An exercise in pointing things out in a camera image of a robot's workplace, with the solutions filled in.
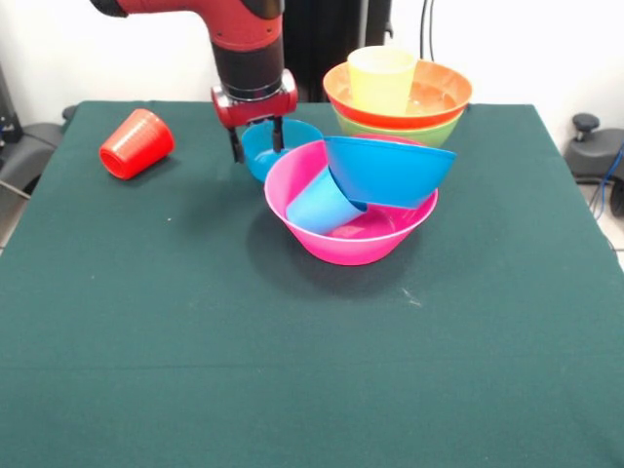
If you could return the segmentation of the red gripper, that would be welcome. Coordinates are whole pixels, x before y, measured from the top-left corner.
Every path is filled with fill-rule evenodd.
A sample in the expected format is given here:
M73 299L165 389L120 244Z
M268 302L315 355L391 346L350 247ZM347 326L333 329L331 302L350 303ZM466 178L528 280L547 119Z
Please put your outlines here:
M215 113L227 129L234 161L245 163L245 152L236 128L251 122L272 118L272 146L279 154L284 149L283 117L296 110L298 90L292 73L284 69L277 91L260 99L244 100L229 96L218 84L211 88Z

